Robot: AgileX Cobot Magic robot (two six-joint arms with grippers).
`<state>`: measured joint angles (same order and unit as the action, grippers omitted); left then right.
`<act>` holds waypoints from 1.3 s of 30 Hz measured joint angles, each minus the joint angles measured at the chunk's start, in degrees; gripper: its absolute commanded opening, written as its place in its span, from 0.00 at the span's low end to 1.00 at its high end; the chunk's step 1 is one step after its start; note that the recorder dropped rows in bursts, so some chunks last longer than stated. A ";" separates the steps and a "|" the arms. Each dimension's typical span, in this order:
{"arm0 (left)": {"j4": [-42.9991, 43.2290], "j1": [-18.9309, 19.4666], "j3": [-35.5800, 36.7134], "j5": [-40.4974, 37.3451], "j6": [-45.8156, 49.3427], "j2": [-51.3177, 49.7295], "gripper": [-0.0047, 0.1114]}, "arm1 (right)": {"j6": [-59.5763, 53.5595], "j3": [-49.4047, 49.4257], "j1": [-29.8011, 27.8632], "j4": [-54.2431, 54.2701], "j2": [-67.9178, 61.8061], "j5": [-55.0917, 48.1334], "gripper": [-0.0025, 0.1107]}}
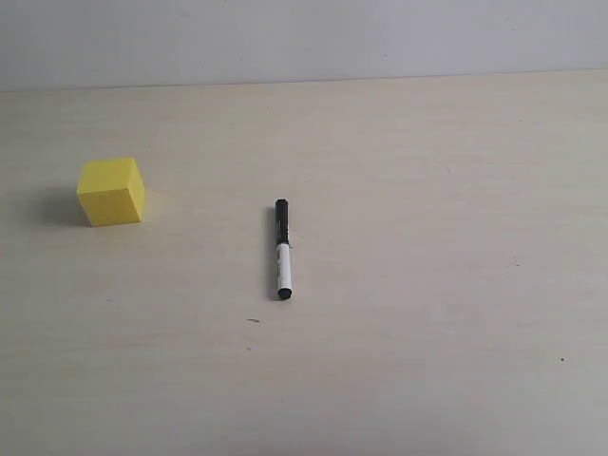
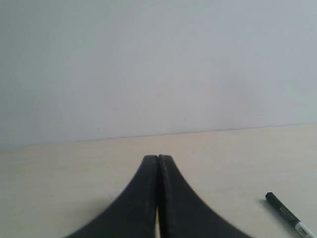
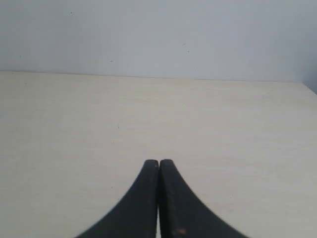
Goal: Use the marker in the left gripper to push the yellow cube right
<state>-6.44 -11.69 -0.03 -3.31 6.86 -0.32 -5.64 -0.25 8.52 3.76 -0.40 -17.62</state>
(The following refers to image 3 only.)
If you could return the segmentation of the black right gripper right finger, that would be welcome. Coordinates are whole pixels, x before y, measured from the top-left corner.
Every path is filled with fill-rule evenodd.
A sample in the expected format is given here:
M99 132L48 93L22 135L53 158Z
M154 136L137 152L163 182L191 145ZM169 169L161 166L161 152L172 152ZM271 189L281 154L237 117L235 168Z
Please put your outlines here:
M190 189L174 162L159 164L158 208L162 238L243 238Z

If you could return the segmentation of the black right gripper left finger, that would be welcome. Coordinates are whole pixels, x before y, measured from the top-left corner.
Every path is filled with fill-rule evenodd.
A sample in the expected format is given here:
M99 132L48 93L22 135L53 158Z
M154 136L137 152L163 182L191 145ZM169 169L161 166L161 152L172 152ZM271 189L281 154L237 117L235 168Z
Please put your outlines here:
M121 200L80 238L155 238L159 163L146 160Z

